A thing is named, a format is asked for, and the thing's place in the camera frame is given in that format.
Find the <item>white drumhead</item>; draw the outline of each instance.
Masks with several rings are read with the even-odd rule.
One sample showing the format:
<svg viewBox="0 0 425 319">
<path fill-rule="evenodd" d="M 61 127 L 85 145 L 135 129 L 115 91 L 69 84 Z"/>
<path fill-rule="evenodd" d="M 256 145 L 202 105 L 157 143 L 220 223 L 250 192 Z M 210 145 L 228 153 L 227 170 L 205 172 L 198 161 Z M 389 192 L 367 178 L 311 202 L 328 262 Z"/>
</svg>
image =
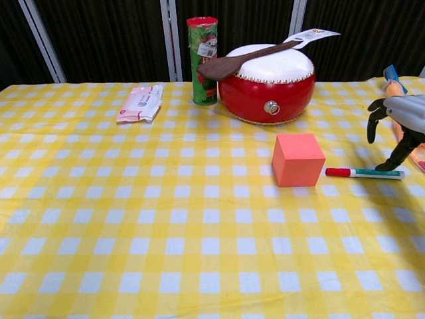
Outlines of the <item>white drumhead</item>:
<svg viewBox="0 0 425 319">
<path fill-rule="evenodd" d="M 238 56 L 272 46 L 246 45 L 234 49 L 227 56 Z M 237 75 L 256 81 L 296 82 L 311 76 L 313 72 L 313 63 L 303 53 L 288 49 L 246 61 Z"/>
</svg>

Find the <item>red marker cap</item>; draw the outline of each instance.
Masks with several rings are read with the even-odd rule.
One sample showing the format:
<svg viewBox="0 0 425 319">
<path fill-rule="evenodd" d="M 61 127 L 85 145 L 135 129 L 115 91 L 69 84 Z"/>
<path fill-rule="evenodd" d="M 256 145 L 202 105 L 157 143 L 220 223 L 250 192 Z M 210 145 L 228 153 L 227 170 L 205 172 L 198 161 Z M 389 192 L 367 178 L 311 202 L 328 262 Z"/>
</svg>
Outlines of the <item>red marker cap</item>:
<svg viewBox="0 0 425 319">
<path fill-rule="evenodd" d="M 337 177 L 350 177 L 351 169 L 349 168 L 327 168 L 325 170 L 326 176 L 337 176 Z"/>
</svg>

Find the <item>orange object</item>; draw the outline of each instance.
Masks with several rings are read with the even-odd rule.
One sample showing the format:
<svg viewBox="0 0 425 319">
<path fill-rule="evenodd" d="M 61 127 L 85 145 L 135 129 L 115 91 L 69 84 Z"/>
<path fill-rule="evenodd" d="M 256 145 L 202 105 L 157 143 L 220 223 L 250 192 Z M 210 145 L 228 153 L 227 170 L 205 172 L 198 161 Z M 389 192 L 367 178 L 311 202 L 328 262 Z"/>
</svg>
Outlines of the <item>orange object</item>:
<svg viewBox="0 0 425 319">
<path fill-rule="evenodd" d="M 314 186 L 325 154 L 313 134 L 278 134 L 272 166 L 279 187 Z"/>
<path fill-rule="evenodd" d="M 390 81 L 389 84 L 385 88 L 385 94 L 387 96 L 403 96 L 403 87 L 400 83 L 396 81 Z"/>
</svg>

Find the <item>whiteboard marker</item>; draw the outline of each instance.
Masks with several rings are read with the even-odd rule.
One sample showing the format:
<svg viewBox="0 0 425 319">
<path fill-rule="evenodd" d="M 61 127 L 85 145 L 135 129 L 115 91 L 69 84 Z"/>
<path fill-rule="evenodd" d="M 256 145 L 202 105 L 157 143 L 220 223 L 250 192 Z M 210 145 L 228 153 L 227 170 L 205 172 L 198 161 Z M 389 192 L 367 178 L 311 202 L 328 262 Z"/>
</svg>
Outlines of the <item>whiteboard marker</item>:
<svg viewBox="0 0 425 319">
<path fill-rule="evenodd" d="M 375 171 L 373 169 L 327 168 L 326 176 L 337 177 L 371 177 L 385 179 L 403 179 L 403 171 Z"/>
</svg>

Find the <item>wooden spatula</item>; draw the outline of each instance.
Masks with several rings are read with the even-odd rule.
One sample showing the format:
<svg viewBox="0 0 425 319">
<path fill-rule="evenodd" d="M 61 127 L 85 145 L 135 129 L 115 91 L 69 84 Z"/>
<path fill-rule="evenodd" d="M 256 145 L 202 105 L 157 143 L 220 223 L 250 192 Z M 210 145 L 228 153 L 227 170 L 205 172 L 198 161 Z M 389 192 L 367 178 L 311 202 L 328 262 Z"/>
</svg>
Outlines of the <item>wooden spatula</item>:
<svg viewBox="0 0 425 319">
<path fill-rule="evenodd" d="M 242 64 L 248 60 L 290 49 L 300 44 L 301 42 L 302 41 L 289 41 L 243 55 L 214 58 L 204 64 L 199 65 L 197 71 L 200 75 L 206 78 L 219 81 L 235 73 L 240 69 Z"/>
<path fill-rule="evenodd" d="M 286 49 L 304 48 L 308 43 L 316 41 L 325 37 L 331 37 L 333 35 L 339 35 L 339 33 L 321 30 L 321 29 L 310 29 L 296 33 L 288 37 L 282 44 L 268 47 L 262 50 L 254 51 L 239 56 L 225 56 L 223 58 L 215 58 L 209 60 L 207 63 L 198 66 L 198 73 L 206 78 L 210 78 L 215 81 L 222 80 L 223 78 L 235 73 L 242 64 L 252 58 L 258 58 L 260 56 L 272 54 L 275 52 L 283 51 Z"/>
</svg>

